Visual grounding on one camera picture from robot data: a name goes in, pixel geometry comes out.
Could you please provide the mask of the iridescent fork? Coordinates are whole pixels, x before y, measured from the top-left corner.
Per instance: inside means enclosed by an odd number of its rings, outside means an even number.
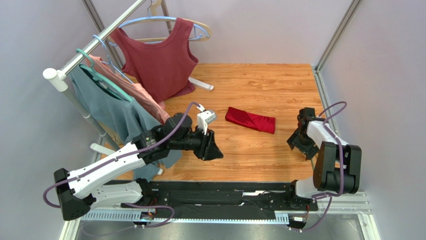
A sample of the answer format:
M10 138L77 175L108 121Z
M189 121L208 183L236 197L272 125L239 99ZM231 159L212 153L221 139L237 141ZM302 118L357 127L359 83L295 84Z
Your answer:
M315 170L315 161L314 161L314 159L311 159L310 162L311 162L312 170L314 171Z

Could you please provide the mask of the red cloth napkin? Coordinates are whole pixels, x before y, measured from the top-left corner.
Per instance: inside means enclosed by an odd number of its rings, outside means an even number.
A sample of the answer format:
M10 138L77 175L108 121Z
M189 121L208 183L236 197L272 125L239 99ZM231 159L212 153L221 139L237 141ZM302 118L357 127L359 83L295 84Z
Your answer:
M225 120L259 132L274 134L276 130L276 118L250 113L234 107L229 107Z

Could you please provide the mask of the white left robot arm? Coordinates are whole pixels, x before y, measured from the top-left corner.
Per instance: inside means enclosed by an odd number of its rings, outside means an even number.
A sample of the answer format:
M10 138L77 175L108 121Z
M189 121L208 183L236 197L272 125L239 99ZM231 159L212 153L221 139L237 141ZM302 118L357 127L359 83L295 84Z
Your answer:
M151 194L148 181L161 172L156 164L170 168L183 151L203 161L223 158L215 133L208 128L216 119L213 110L201 109L192 128L192 119L177 113L103 160L78 170L56 170L54 188L62 218L71 221L95 208L142 201Z

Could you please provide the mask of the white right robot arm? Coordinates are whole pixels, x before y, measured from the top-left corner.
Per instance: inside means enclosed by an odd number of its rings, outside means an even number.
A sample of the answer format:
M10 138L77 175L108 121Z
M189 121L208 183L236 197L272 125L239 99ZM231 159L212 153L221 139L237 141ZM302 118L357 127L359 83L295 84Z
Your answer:
M291 183L294 196L319 200L357 193L360 187L362 149L337 136L326 119L316 116L314 108L300 109L297 121L297 129L287 144L304 154L306 160L316 157L316 162L311 177Z

